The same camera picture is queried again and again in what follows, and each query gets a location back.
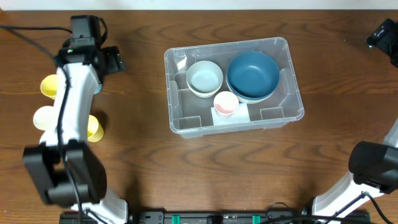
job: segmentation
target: green strip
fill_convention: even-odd
[[[179,215],[172,216],[172,224],[180,224],[180,216]]]
[[[252,224],[260,224],[261,223],[261,217],[259,215],[253,215],[253,222]]]

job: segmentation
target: plastic bin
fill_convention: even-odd
[[[248,105],[250,122],[214,126],[211,115],[214,96],[200,98],[187,86],[187,71],[201,60],[216,63],[223,71],[223,86],[228,91],[226,71],[235,56],[258,51],[271,56],[280,69],[278,89],[266,100]],[[281,37],[222,44],[168,49],[164,54],[170,128],[183,138],[206,134],[280,128],[304,116],[304,107],[293,69],[287,41]]]

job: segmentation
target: wooden surface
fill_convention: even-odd
[[[106,77],[91,114],[105,127],[90,144],[108,186],[135,209],[263,210],[281,201],[301,207],[339,180],[360,140],[381,142],[398,115],[398,69],[364,40],[396,11],[92,11],[5,12],[20,26],[70,27],[94,14],[109,27],[127,71]],[[24,31],[56,53],[62,31]],[[287,39],[305,116],[280,129],[184,140],[171,132],[164,52],[171,47],[281,36]],[[40,82],[55,72],[44,54],[0,32],[0,222],[58,223],[22,164],[39,141],[34,112],[53,100]],[[396,192],[377,199],[398,222]],[[370,203],[372,221],[381,223]]]

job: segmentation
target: white wall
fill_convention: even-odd
[[[0,0],[3,10],[398,9],[398,0]]]

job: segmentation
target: light blue bowl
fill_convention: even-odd
[[[228,65],[226,81],[233,93],[246,100],[265,100],[278,87],[280,71],[270,56],[246,52]]]

